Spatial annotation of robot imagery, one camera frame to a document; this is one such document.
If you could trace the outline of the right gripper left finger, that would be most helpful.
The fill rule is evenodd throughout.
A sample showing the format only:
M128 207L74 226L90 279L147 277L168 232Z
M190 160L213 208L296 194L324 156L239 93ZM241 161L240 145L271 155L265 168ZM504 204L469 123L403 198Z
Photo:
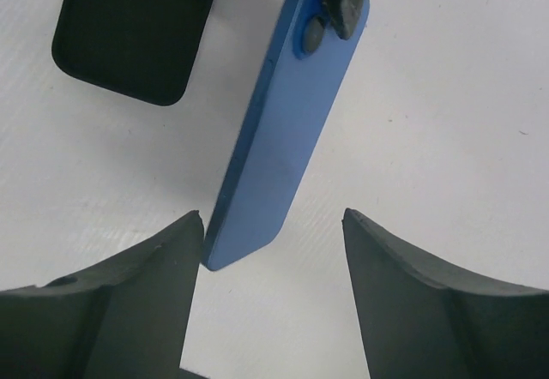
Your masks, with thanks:
M191 377L180 361L203 234L192 211L93 266L2 292L2 377Z

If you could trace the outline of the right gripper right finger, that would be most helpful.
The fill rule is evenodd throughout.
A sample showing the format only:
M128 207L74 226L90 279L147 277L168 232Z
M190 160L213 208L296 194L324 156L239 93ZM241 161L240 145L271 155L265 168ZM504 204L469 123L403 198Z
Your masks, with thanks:
M546 290L458 267L355 209L342 227L371 377L547 377Z

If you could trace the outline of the blue smartphone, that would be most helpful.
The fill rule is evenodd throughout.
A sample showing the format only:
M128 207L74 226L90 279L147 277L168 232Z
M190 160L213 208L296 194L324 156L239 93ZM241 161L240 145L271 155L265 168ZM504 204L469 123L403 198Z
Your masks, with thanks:
M285 0L205 236L203 265L220 270L280 232L365 29L359 0L349 39L321 0Z

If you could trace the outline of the black phone case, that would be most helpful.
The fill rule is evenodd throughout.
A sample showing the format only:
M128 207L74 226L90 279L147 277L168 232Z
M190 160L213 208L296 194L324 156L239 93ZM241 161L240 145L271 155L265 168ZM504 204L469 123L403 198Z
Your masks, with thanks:
M179 101L214 0L63 0L51 53L67 75L153 105Z

